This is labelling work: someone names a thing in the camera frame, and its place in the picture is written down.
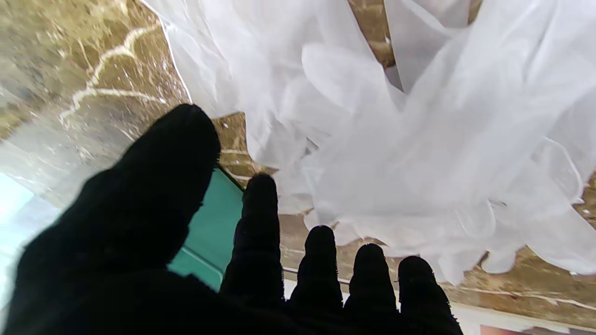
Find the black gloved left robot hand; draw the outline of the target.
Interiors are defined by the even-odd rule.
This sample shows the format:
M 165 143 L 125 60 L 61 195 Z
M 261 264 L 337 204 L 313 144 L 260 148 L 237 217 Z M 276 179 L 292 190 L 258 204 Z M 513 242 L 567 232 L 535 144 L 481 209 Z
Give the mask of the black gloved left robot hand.
M 395 295 L 380 246 L 356 253 L 343 300 L 333 230 L 317 226 L 284 297 L 276 184 L 256 174 L 243 195 L 230 263 L 214 291 L 168 266 L 187 239 L 217 167 L 210 117 L 181 104 L 25 248 L 6 335 L 460 335 L 430 265 L 398 267 Z

